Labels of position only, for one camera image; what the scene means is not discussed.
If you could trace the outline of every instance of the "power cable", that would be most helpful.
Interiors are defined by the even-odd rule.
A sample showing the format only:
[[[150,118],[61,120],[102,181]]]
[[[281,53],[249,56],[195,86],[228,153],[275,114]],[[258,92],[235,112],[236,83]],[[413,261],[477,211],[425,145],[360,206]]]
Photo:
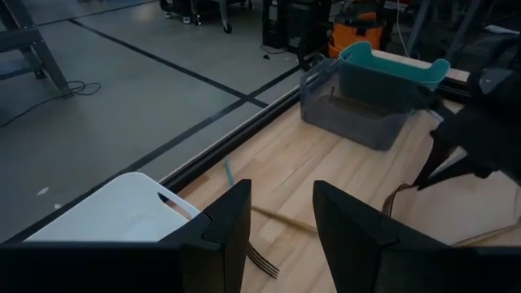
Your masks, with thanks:
[[[98,82],[85,83],[83,81],[69,81],[68,85],[71,88],[71,93],[70,94],[75,94],[75,95],[79,95],[79,96],[90,96],[92,94],[96,94],[101,89],[101,84],[98,83]],[[93,86],[95,87],[93,90],[91,90],[90,92],[86,92],[86,93],[84,92],[88,87],[93,87]],[[39,102],[36,105],[31,106],[29,109],[23,111],[22,113],[18,114],[17,116],[14,116],[8,122],[0,125],[0,128],[8,126],[9,124],[13,123],[15,120],[20,118],[21,116],[29,113],[31,110],[33,110],[36,107],[39,107],[39,106],[43,105],[44,103],[48,103],[50,101],[54,101],[54,100],[56,100],[58,98],[68,97],[70,94],[62,94],[62,95],[59,95],[59,96],[56,96],[56,97],[53,97],[53,98],[48,98],[45,101]]]

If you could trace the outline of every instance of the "teal plastic container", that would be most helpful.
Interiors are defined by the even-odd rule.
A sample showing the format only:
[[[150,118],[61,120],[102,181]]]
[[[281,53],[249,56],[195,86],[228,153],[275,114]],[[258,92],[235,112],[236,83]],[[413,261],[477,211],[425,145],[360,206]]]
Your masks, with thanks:
[[[345,96],[394,112],[423,109],[418,85],[434,91],[445,78],[450,64],[436,60],[429,68],[379,58],[369,42],[357,42],[340,53],[339,89]]]

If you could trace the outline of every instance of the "wheel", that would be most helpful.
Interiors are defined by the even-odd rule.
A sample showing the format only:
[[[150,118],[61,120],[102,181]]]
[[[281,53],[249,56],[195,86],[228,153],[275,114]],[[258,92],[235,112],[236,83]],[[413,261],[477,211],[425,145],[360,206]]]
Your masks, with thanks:
[[[197,26],[201,25],[201,15],[194,15],[194,24]]]
[[[40,70],[36,70],[36,71],[34,72],[34,77],[36,77],[36,79],[44,79],[44,78],[47,78],[46,73],[43,72],[43,70],[41,70],[41,69],[40,69]]]
[[[192,23],[192,18],[189,17],[189,16],[183,16],[182,17],[182,23],[183,24],[191,24]]]
[[[230,34],[231,31],[232,31],[231,24],[228,24],[228,23],[226,23],[225,25],[223,25],[222,28],[225,30],[225,33],[228,33],[228,34]]]

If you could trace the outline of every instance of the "gray plastic bin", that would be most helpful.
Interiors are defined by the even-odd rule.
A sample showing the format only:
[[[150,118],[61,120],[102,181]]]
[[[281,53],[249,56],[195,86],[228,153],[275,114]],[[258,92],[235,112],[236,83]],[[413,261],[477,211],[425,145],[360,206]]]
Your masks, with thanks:
[[[339,69],[344,61],[326,59],[300,80],[304,121],[379,151],[392,147],[409,113],[372,107],[341,94]]]

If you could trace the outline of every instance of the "wooden chopstick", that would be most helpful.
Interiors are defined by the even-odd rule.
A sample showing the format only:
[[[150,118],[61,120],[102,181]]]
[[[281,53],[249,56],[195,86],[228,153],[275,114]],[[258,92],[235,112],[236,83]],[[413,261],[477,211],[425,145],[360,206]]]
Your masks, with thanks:
[[[303,230],[303,231],[306,231],[308,233],[315,234],[315,235],[318,234],[317,228],[315,228],[311,225],[308,225],[306,223],[303,223],[301,221],[293,220],[288,216],[284,216],[284,215],[278,214],[276,212],[271,212],[270,210],[267,210],[265,208],[259,208],[254,205],[252,205],[252,210],[259,212],[265,216],[269,216],[275,220],[281,221],[284,224],[293,226],[297,229],[300,229],[300,230]]]

